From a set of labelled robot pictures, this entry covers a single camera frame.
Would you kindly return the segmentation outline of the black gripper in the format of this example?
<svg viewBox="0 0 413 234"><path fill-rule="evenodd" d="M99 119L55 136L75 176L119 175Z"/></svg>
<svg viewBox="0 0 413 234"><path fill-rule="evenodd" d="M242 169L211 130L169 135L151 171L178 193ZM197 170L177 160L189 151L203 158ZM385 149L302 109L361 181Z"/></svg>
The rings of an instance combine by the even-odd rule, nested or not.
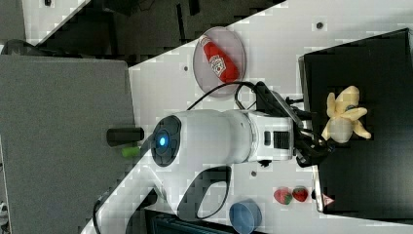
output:
<svg viewBox="0 0 413 234"><path fill-rule="evenodd" d="M335 150L335 143L325 141L312 130L294 125L294 149L296 161L301 168L317 166Z"/></svg>

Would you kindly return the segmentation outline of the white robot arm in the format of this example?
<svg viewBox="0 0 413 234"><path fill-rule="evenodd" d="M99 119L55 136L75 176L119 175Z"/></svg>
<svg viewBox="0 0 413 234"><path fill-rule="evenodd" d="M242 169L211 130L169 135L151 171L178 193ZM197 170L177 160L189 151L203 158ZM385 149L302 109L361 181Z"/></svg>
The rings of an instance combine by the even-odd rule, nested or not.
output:
<svg viewBox="0 0 413 234"><path fill-rule="evenodd" d="M139 161L117 187L96 201L81 234L126 234L132 215L153 190L179 218L209 218L226 202L233 165L296 157L308 167L330 152L322 137L289 116L210 109L174 113L156 125Z"/></svg>

